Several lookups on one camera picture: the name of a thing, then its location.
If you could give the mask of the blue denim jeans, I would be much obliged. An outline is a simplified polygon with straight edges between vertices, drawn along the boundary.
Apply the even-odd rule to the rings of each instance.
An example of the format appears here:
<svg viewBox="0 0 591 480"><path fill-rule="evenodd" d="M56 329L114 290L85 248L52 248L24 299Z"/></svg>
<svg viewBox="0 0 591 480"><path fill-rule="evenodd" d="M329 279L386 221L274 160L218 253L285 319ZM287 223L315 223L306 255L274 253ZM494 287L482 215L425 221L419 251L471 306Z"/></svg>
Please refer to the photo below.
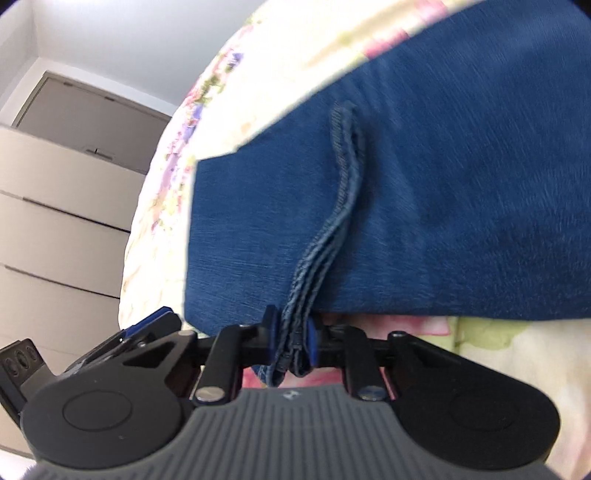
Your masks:
<svg viewBox="0 0 591 480"><path fill-rule="evenodd" d="M270 305L271 385L310 370L314 312L588 317L589 17L482 2L201 161L185 320Z"/></svg>

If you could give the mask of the beige wardrobe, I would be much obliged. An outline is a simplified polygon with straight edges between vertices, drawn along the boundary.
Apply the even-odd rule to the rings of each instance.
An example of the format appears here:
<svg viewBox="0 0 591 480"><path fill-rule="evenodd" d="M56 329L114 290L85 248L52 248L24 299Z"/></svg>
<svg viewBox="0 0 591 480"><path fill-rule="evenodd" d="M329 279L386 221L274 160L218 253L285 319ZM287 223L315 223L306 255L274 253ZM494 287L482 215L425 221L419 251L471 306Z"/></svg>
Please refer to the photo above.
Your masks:
<svg viewBox="0 0 591 480"><path fill-rule="evenodd" d="M31 339L59 374L118 329L143 175L1 130L1 343Z"/></svg>

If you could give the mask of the brown room door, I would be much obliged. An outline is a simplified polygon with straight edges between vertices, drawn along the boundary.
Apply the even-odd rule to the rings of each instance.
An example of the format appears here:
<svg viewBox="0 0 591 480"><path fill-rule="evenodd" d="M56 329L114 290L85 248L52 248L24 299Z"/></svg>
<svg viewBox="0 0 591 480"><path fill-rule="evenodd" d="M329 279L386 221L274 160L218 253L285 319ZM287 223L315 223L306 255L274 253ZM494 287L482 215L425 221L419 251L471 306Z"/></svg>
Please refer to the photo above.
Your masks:
<svg viewBox="0 0 591 480"><path fill-rule="evenodd" d="M46 72L12 127L144 175L169 120L123 97Z"/></svg>

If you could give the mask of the floral yellow bed quilt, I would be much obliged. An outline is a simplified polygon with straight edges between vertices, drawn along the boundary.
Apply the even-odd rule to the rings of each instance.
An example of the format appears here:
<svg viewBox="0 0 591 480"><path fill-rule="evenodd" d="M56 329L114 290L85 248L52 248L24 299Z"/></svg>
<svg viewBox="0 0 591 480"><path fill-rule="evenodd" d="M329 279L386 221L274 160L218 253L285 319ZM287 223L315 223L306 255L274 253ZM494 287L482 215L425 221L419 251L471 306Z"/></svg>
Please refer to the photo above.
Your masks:
<svg viewBox="0 0 591 480"><path fill-rule="evenodd" d="M197 165L238 151L349 72L452 15L485 1L267 1L202 72L159 139L127 242L118 322L162 306L183 323ZM383 339L403 330L533 384L562 420L550 467L565 479L590 470L590 314L556 320L314 312ZM280 386L311 377L283 374Z"/></svg>

